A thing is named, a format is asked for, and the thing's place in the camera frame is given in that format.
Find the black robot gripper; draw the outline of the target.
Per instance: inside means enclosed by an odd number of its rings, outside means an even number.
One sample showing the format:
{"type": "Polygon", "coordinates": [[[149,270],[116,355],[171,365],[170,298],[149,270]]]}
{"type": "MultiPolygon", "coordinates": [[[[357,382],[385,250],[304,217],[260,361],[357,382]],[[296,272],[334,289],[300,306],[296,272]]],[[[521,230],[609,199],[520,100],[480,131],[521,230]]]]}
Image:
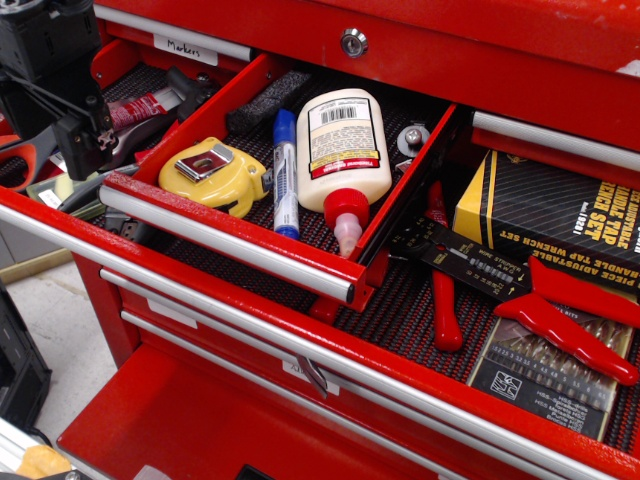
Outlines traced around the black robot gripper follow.
{"type": "MultiPolygon", "coordinates": [[[[1,66],[36,81],[101,48],[92,1],[3,1],[1,66]]],[[[87,97],[80,110],[70,110],[53,124],[57,146],[72,180],[111,163],[113,122],[101,97],[87,97]]]]}

